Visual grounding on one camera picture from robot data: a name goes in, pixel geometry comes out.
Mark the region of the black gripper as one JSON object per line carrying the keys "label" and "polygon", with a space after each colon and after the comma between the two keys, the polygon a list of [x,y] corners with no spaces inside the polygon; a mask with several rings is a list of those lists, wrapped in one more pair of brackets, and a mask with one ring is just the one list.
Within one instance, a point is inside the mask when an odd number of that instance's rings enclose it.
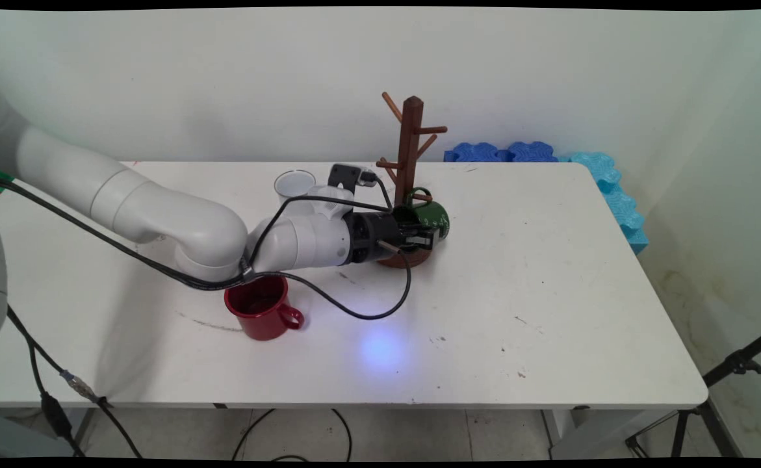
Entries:
{"label": "black gripper", "polygon": [[350,240],[345,264],[417,264],[415,252],[437,244],[437,234],[424,234],[427,226],[412,211],[352,211],[344,222]]}

